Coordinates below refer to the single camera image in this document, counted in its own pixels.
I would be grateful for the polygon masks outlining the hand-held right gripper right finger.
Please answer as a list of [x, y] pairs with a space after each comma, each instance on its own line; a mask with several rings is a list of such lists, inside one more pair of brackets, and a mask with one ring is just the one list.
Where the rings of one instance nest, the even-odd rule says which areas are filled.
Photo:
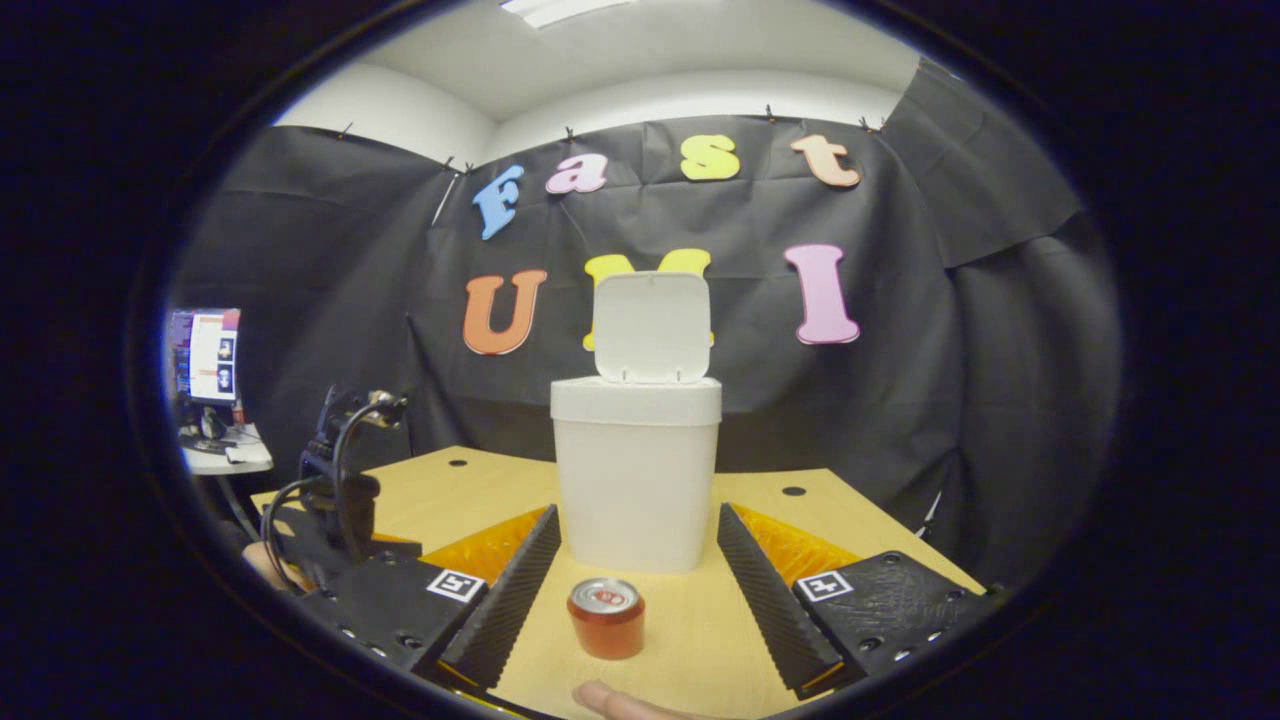
[[928, 655], [996, 605], [901, 550], [860, 557], [740, 503], [721, 505], [717, 543], [799, 700]]

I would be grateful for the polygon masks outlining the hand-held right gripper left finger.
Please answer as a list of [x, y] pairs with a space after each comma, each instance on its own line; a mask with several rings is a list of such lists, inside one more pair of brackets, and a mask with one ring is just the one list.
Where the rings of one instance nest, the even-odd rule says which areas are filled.
[[511, 518], [436, 561], [384, 551], [300, 605], [393, 667], [470, 693], [494, 688], [561, 547], [559, 509]]

